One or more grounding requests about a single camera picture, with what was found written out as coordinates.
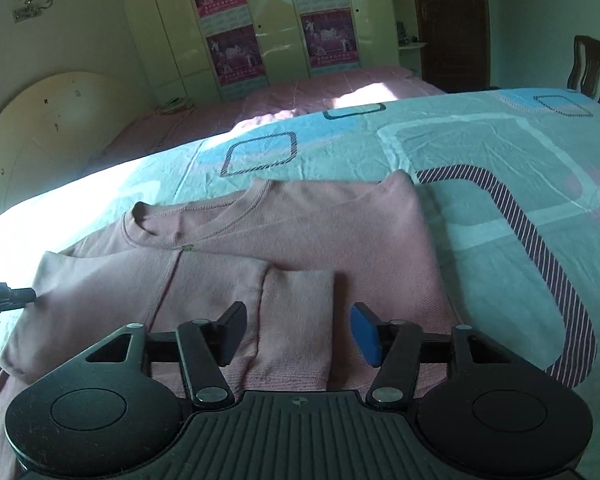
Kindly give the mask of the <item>patterned light blue bed sheet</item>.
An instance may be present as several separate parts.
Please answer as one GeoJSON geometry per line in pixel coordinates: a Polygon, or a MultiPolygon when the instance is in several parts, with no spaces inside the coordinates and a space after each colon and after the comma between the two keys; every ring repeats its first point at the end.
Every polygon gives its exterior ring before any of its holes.
{"type": "MultiPolygon", "coordinates": [[[[594,416],[600,479],[600,105],[566,90],[444,94],[232,130],[126,162],[0,217],[0,282],[139,203],[214,200],[254,180],[414,185],[456,321],[557,378],[594,416]]],[[[0,315],[0,355],[22,313],[0,315]]]]}

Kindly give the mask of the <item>cream corner shelf unit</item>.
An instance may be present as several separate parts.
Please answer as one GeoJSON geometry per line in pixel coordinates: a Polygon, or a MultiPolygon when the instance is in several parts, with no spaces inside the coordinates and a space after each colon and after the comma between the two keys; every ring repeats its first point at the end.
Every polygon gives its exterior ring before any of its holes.
{"type": "Polygon", "coordinates": [[[422,40],[417,17],[417,0],[392,0],[400,65],[422,76],[422,40]]]}

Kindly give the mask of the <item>lower left pink poster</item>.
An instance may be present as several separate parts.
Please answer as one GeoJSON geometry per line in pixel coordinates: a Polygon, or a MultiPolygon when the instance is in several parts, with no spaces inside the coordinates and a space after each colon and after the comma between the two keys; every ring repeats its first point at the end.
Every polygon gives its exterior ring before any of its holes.
{"type": "Polygon", "coordinates": [[[265,75],[252,25],[233,28],[207,38],[213,67],[222,87],[265,75]]]}

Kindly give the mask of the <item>pink knit sweater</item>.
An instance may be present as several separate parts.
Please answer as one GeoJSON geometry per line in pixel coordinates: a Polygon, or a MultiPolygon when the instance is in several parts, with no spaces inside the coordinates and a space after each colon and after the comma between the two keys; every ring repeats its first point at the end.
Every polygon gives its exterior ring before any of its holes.
{"type": "Polygon", "coordinates": [[[20,473],[8,404],[125,324],[151,332],[247,309],[224,370],[244,390],[366,390],[373,372],[349,328],[352,304],[447,333],[456,317],[411,178],[378,183],[254,180],[214,200],[139,203],[38,265],[36,300],[0,355],[0,479],[20,473]]]}

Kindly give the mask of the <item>cream wooden headboard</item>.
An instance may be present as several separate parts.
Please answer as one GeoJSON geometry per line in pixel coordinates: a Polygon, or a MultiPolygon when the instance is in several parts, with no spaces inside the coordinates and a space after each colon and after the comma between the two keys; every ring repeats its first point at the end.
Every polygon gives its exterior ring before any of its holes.
{"type": "Polygon", "coordinates": [[[90,72],[49,76],[20,92],[0,113],[0,214],[79,179],[148,110],[140,92],[90,72]]]}

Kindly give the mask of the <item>dark wooden chair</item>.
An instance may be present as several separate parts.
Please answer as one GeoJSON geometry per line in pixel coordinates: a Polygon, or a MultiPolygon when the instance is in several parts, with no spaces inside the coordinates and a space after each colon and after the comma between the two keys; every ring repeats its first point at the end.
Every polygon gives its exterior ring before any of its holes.
{"type": "Polygon", "coordinates": [[[591,36],[573,38],[573,64],[567,88],[600,103],[600,40],[591,36]]]}

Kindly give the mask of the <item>dark brown wooden door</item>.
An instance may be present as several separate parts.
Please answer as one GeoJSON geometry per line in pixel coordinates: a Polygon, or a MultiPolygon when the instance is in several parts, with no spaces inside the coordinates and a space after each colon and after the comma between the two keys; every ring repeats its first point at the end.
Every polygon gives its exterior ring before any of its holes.
{"type": "Polygon", "coordinates": [[[488,0],[416,0],[422,78],[448,92],[488,88],[490,16],[488,0]]]}

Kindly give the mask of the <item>glossy cream wardrobe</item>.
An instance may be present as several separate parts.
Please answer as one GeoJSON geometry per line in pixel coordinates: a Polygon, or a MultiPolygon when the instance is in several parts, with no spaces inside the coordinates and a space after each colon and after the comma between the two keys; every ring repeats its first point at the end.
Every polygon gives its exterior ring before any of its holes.
{"type": "Polygon", "coordinates": [[[197,106],[241,99],[263,87],[360,67],[396,66],[392,0],[246,0],[201,18],[194,0],[123,0],[140,60],[158,103],[189,98],[197,106]],[[312,68],[300,16],[349,8],[358,62],[312,68]],[[265,75],[222,87],[207,38],[252,25],[265,75]]]}

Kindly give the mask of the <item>lower right pink poster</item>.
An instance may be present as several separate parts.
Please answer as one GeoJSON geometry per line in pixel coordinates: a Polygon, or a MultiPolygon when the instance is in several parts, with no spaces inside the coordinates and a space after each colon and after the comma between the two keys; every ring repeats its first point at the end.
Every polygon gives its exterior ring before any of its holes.
{"type": "Polygon", "coordinates": [[[300,16],[312,68],[358,62],[358,45],[349,8],[300,16]]]}

